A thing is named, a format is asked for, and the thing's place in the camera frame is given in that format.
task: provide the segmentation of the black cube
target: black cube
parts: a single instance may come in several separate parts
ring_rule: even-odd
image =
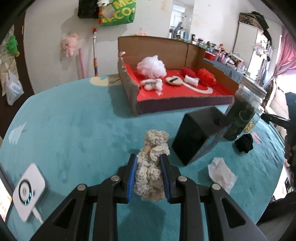
[[[231,122],[216,107],[185,114],[173,149],[184,165],[208,153],[225,135]]]

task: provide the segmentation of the pink curtain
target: pink curtain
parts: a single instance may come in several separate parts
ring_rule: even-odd
[[[281,52],[274,70],[274,76],[280,74],[296,74],[296,43],[285,27],[282,30]]]

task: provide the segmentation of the metal screw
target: metal screw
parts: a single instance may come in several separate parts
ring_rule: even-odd
[[[111,180],[112,180],[113,182],[117,182],[117,181],[120,180],[120,177],[119,177],[119,176],[112,176],[112,177],[111,177]]]
[[[185,177],[185,176],[178,176],[178,180],[180,182],[185,182],[185,181],[187,181],[187,177]]]
[[[221,189],[221,186],[219,184],[213,184],[212,185],[212,188],[216,191],[220,190]]]
[[[86,186],[84,184],[80,184],[77,187],[78,191],[84,191],[86,189]]]

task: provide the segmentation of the red box lining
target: red box lining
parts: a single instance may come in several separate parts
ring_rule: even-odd
[[[128,64],[124,64],[126,67],[127,73],[129,74],[130,78],[135,81],[138,85],[140,85],[140,82],[142,80],[145,80],[146,78],[140,74],[138,74],[137,71],[132,70],[131,67]],[[137,96],[138,101],[145,101],[150,99],[169,99],[174,97],[211,97],[211,96],[233,96],[230,90],[228,90],[225,86],[223,86],[220,83],[216,83],[213,88],[212,94],[201,94],[196,91],[193,91],[189,89],[188,87],[184,85],[180,86],[172,86],[168,83],[166,83],[165,79],[167,77],[171,76],[178,76],[182,80],[184,80],[184,77],[181,75],[180,70],[168,70],[167,75],[162,78],[163,80],[163,90],[162,95],[158,96],[155,91],[146,91],[144,88],[139,88],[139,94]],[[198,89],[200,90],[207,90],[207,87],[202,85],[201,83],[198,84]]]

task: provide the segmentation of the blue gripper pad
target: blue gripper pad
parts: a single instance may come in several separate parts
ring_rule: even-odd
[[[160,156],[160,169],[163,176],[163,187],[165,190],[165,198],[168,200],[168,202],[170,202],[170,182],[168,180],[168,174],[167,174],[162,156]]]
[[[135,154],[131,155],[129,162],[132,159],[132,167],[130,171],[130,175],[128,178],[128,184],[127,184],[127,196],[126,199],[129,202],[133,196],[133,189],[135,186],[135,175],[136,175],[136,170],[137,170],[137,156]]]

